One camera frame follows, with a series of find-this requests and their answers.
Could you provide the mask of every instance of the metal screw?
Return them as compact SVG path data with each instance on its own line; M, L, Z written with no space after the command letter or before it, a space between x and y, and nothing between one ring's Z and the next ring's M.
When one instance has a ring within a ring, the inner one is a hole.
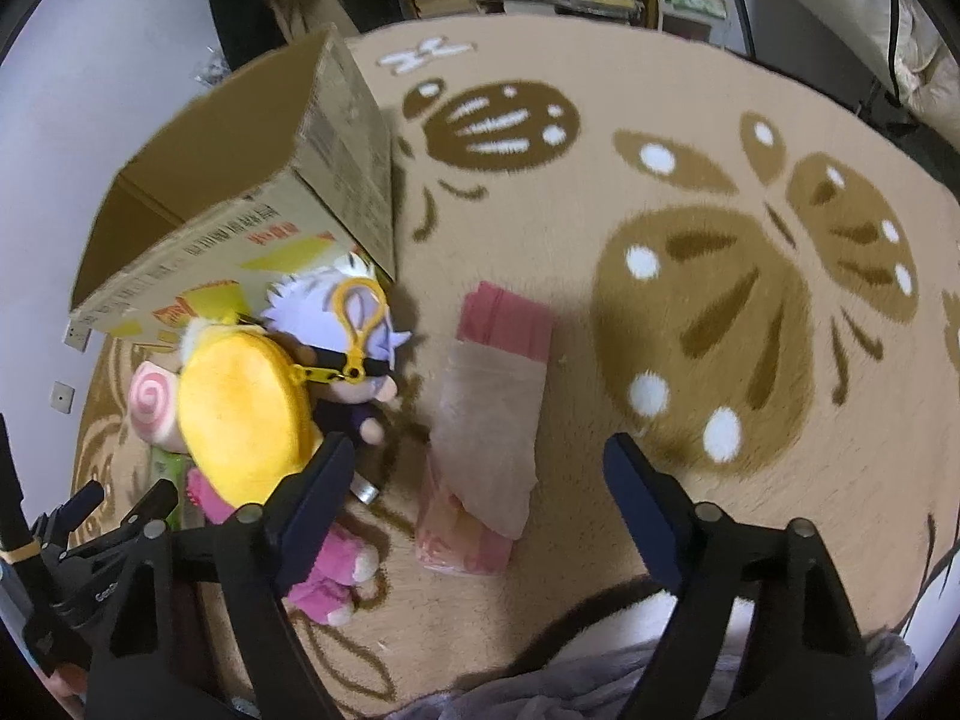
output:
M237 509L237 520L244 525L253 525L261 517L263 517L263 507L256 503L246 503Z
M797 536L802 536L803 538L810 538L810 536L815 536L817 529L812 522L808 519L803 519L803 517L797 517L790 523L790 527L793 528L793 532Z
M159 538L166 531L167 524L162 519L152 519L143 526L143 535L147 538Z
M693 512L703 522L718 522L723 517L723 511L715 503L698 503Z

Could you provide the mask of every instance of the plush toy foot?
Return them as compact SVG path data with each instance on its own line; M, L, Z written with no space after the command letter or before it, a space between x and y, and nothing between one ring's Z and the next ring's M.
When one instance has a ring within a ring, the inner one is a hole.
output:
M287 600L320 625L341 626L353 616L349 590L327 577L294 584Z
M310 576L330 577L340 584L360 584L371 579L380 565L376 548L334 523L323 541Z

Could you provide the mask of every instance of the gray fabric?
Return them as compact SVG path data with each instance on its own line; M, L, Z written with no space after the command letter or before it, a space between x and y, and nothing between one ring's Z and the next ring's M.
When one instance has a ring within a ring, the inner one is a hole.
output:
M426 696L388 715L387 720L614 720L655 648L655 644L645 644L549 665L467 692ZM872 638L868 653L874 664L877 714L882 720L913 685L917 661L904 641L889 632ZM699 717L726 706L739 666L738 652L721 653Z

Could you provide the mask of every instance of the cardboard box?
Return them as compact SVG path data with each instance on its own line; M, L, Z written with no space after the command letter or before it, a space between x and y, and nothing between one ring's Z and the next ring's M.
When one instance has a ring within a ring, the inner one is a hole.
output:
M331 27L229 76L117 173L70 317L170 348L190 317L259 312L283 274L352 250L394 277L390 135Z

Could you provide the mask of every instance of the electrical socket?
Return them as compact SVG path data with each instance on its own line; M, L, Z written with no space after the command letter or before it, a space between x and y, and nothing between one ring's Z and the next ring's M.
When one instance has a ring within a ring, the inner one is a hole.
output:
M78 352L85 352L86 344L89 340L89 327L84 327L82 324L75 324L74 322L70 322L66 326L66 332L64 333L64 343L66 346L70 346Z
M54 382L54 389L50 391L50 406L61 413L70 413L73 408L74 389L64 382Z

